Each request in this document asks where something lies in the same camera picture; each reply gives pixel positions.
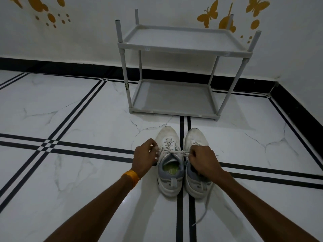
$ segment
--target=tile floor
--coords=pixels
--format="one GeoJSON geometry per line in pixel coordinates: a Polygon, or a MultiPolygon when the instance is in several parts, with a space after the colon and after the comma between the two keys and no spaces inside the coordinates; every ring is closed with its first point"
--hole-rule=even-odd
{"type": "MultiPolygon", "coordinates": [[[[225,93],[214,94],[221,103],[225,93]]],[[[218,122],[129,114],[120,81],[0,71],[1,241],[43,241],[129,170],[135,147],[163,126],[181,137],[202,130],[239,183],[323,241],[321,158],[271,98],[241,94],[218,122]]],[[[152,167],[100,241],[262,241],[217,186],[192,227],[204,203],[185,190],[165,198],[152,167]]]]}

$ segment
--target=orange thread bracelet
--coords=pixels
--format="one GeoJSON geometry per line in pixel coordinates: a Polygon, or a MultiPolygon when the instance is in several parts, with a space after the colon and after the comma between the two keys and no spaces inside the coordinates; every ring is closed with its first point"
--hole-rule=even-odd
{"type": "Polygon", "coordinates": [[[132,179],[132,188],[136,186],[136,184],[139,182],[140,178],[138,177],[137,173],[135,173],[133,170],[125,172],[122,176],[128,175],[132,179]]]}

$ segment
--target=white sneaker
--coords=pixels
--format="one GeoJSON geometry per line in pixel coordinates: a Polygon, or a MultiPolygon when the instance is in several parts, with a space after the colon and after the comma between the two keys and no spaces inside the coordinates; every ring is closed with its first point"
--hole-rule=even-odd
{"type": "MultiPolygon", "coordinates": [[[[186,134],[183,142],[183,148],[186,151],[191,150],[192,145],[208,146],[204,134],[197,128],[192,128],[186,134]]],[[[208,195],[211,189],[211,181],[198,174],[196,169],[191,165],[190,160],[186,157],[185,171],[185,188],[186,191],[196,199],[202,199],[208,195]]]]}
{"type": "Polygon", "coordinates": [[[157,182],[159,190],[168,197],[179,194],[183,184],[184,161],[180,151],[180,139],[173,128],[165,126],[156,137],[160,148],[157,163],[157,182]]]}

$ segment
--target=white wall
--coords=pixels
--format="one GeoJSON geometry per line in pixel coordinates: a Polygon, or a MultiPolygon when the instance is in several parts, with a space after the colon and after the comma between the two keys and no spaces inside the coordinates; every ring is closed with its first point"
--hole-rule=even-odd
{"type": "MultiPolygon", "coordinates": [[[[120,66],[115,19],[121,20],[125,33],[134,24],[134,9],[138,8],[142,24],[203,28],[196,18],[215,0],[65,0],[65,7],[56,0],[41,0],[56,17],[57,28],[48,20],[47,12],[36,12],[28,0],[19,1],[22,9],[11,0],[0,0],[1,57],[120,66]]],[[[249,36],[262,30],[242,77],[278,79],[323,123],[319,57],[323,0],[262,1],[270,5],[254,18],[245,12],[249,0],[219,0],[218,18],[211,20],[209,27],[218,28],[233,2],[233,35],[242,44],[247,46],[249,36]],[[251,30],[255,19],[260,25],[251,30]]],[[[126,55],[128,65],[137,67],[137,52],[127,51],[126,55]]],[[[143,52],[144,68],[208,74],[214,60],[212,56],[143,52]]],[[[216,75],[234,76],[240,62],[221,58],[216,75]]]]}

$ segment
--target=person's left hand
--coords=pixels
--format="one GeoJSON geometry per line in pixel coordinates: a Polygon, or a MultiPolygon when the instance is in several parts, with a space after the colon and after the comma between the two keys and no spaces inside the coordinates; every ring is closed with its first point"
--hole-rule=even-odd
{"type": "Polygon", "coordinates": [[[137,173],[141,179],[152,167],[157,156],[158,145],[152,138],[148,139],[141,146],[136,147],[133,155],[131,170],[137,173]]]}

